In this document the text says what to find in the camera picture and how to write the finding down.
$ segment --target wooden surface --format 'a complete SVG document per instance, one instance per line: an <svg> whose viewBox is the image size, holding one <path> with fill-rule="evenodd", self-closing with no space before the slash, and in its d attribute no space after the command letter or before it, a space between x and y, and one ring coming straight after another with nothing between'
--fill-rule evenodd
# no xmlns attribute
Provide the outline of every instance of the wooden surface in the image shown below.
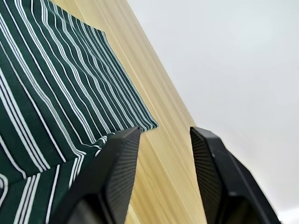
<svg viewBox="0 0 299 224"><path fill-rule="evenodd" d="M126 0L54 0L103 30L160 127L143 133L127 224L206 223L189 127L194 125Z"/></svg>

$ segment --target green striped fabric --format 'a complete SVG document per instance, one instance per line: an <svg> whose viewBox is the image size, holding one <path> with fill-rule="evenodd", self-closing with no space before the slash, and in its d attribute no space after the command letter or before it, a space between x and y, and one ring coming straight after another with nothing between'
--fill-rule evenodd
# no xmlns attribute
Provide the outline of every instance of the green striped fabric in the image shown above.
<svg viewBox="0 0 299 224"><path fill-rule="evenodd" d="M0 0L1 224L47 223L109 137L134 126L158 124L102 31L47 0Z"/></svg>

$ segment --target wood grain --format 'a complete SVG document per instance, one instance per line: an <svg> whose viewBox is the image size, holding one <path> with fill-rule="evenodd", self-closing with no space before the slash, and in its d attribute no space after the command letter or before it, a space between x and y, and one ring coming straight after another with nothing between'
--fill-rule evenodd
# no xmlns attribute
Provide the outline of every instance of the wood grain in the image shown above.
<svg viewBox="0 0 299 224"><path fill-rule="evenodd" d="M125 0L54 0L103 30L160 127L143 133L127 224L204 224L189 127L194 125Z"/></svg>

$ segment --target white wall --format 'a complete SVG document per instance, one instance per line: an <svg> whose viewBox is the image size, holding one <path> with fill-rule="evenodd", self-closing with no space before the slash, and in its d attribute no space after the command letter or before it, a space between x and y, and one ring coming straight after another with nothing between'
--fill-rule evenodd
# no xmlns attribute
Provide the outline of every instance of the white wall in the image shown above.
<svg viewBox="0 0 299 224"><path fill-rule="evenodd" d="M197 126L221 136L289 217L299 207L299 1L128 2Z"/></svg>

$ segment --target black plastic object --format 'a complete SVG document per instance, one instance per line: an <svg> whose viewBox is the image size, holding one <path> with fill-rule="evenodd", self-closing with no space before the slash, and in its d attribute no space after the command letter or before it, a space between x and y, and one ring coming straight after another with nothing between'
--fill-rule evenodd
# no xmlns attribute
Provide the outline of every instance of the black plastic object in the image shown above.
<svg viewBox="0 0 299 224"><path fill-rule="evenodd" d="M197 182L208 224L279 224L251 173L212 132L191 127Z"/></svg>
<svg viewBox="0 0 299 224"><path fill-rule="evenodd" d="M135 179L139 128L117 132L78 175L50 224L123 224Z"/></svg>

